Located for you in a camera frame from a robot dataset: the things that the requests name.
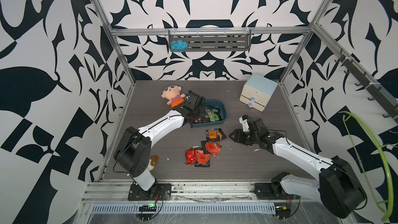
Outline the orange label tea bag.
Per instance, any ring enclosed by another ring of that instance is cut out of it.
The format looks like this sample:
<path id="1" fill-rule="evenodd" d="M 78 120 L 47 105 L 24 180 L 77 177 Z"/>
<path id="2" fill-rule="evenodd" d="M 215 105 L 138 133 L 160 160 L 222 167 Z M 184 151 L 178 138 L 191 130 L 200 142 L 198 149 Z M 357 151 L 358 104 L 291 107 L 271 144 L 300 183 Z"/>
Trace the orange label tea bag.
<path id="1" fill-rule="evenodd" d="M 208 142 L 219 142 L 225 140 L 227 136 L 221 128 L 209 129 L 206 131 L 206 141 Z"/>

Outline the red label tea bag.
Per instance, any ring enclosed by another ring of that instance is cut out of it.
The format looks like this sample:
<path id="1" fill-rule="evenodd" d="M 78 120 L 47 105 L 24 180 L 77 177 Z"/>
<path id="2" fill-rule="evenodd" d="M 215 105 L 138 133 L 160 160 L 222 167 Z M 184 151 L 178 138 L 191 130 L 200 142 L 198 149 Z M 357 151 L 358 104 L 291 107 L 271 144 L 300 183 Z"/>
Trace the red label tea bag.
<path id="1" fill-rule="evenodd" d="M 195 167 L 209 168 L 210 167 L 210 153 L 201 149 L 195 150 Z"/>
<path id="2" fill-rule="evenodd" d="M 205 148 L 214 157 L 218 157 L 219 152 L 222 150 L 222 146 L 218 142 L 207 142 Z"/>

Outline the red foil tea bag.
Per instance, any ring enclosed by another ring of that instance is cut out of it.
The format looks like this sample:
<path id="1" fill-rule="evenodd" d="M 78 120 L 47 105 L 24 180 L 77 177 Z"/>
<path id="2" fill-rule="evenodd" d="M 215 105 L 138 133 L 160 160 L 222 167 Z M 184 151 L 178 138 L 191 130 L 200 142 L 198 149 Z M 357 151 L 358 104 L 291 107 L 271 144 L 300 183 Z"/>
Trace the red foil tea bag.
<path id="1" fill-rule="evenodd" d="M 189 149 L 185 153 L 185 158 L 186 158 L 186 165 L 195 165 L 197 162 L 196 159 L 196 150 L 195 149 Z"/>

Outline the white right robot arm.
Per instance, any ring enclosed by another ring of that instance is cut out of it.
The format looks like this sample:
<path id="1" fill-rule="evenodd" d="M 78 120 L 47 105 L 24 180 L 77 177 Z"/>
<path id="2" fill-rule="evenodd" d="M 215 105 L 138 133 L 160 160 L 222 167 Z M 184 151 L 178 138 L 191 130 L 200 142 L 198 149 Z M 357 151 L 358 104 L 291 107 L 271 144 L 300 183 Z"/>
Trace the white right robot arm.
<path id="1" fill-rule="evenodd" d="M 351 165 L 343 159 L 329 159 L 317 155 L 288 139 L 279 130 L 268 129 L 260 118 L 244 115 L 242 128 L 230 133 L 238 144 L 258 145 L 269 153 L 284 158 L 307 172 L 311 178 L 281 172 L 271 180 L 272 195 L 296 195 L 323 204 L 338 218 L 346 218 L 368 197 Z"/>

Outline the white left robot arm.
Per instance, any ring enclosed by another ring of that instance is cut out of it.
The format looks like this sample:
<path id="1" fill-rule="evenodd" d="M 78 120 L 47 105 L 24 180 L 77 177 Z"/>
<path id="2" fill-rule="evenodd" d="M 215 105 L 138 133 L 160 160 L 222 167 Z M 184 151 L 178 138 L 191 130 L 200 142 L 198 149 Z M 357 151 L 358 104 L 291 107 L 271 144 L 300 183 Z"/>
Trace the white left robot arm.
<path id="1" fill-rule="evenodd" d="M 146 192 L 152 192 L 157 183 L 148 168 L 151 149 L 162 138 L 185 124 L 205 116 L 206 98 L 193 91 L 187 92 L 188 97 L 160 119 L 140 127 L 129 127 L 122 135 L 116 151 L 115 164 Z"/>

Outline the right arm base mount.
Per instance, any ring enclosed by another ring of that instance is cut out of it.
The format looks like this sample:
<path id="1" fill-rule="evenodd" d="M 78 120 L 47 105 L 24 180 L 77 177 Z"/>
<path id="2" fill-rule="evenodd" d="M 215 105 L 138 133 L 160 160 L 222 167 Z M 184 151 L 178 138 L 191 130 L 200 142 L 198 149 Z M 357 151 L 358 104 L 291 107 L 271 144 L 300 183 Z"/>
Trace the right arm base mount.
<path id="1" fill-rule="evenodd" d="M 279 183 L 255 183 L 252 191 L 258 200 L 298 200 L 297 195 L 289 195 Z"/>

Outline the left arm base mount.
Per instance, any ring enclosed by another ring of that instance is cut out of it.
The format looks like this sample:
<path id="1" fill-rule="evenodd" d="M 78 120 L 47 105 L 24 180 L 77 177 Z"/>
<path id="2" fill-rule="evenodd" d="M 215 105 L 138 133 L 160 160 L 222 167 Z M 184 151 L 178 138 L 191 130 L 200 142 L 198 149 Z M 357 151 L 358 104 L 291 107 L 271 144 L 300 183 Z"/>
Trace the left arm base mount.
<path id="1" fill-rule="evenodd" d="M 129 201 L 154 201 L 162 197 L 163 200 L 169 200 L 172 193 L 172 184 L 158 183 L 147 191 L 143 190 L 137 183 L 130 186 L 127 199 Z"/>

